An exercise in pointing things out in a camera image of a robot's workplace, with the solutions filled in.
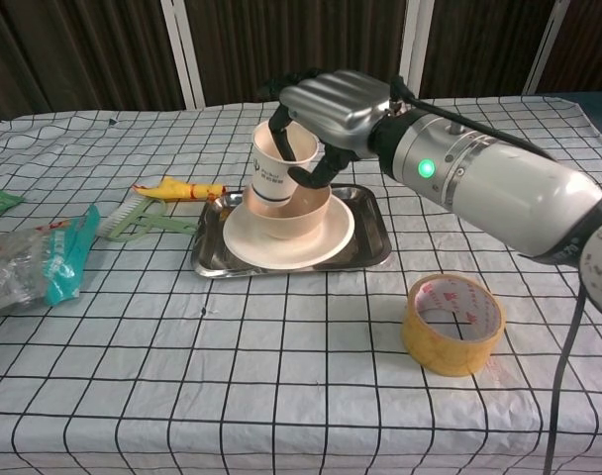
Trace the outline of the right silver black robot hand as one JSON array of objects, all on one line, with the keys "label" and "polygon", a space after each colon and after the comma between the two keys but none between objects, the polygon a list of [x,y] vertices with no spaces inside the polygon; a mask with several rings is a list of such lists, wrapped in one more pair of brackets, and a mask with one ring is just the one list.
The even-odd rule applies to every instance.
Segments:
[{"label": "right silver black robot hand", "polygon": [[329,185],[350,163],[377,157],[373,135],[385,119],[401,114],[401,97],[390,85],[353,70],[312,68],[270,79],[258,90],[263,100],[278,102],[268,128],[285,161],[296,157],[287,133],[301,125],[324,145],[324,155],[311,171],[295,165],[292,180],[308,189]]}]

